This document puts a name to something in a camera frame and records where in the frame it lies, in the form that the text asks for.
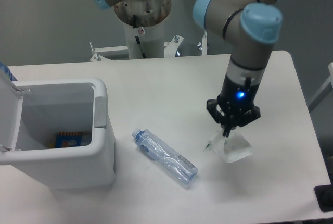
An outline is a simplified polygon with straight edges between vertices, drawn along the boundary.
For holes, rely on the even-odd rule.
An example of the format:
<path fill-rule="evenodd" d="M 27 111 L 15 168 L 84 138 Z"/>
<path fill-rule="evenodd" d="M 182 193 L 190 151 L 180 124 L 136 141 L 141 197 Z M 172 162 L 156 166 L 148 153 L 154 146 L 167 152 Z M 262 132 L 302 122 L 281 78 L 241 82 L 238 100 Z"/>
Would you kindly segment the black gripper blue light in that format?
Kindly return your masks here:
<path fill-rule="evenodd" d="M 206 109 L 223 129 L 223 137 L 229 137 L 232 130 L 244 127 L 261 117 L 259 107 L 254 105 L 258 88 L 259 84 L 252 85 L 249 77 L 246 77 L 242 84 L 237 84 L 226 75 L 218 99 L 207 100 Z"/>

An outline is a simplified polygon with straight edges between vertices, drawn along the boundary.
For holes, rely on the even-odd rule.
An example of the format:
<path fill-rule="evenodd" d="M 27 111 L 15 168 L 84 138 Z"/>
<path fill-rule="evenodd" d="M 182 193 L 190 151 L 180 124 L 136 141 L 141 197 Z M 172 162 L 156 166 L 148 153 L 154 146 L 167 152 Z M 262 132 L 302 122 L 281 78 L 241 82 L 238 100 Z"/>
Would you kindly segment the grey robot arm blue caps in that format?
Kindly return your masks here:
<path fill-rule="evenodd" d="M 171 11 L 171 0 L 93 0 L 100 9 L 113 8 L 129 27 L 131 59 L 161 58 L 164 38 L 158 28 Z M 233 50 L 221 93 L 206 103 L 224 137 L 260 117 L 254 98 L 275 43 L 283 16 L 278 0 L 196 0 L 193 19 L 201 28 L 231 43 Z"/>

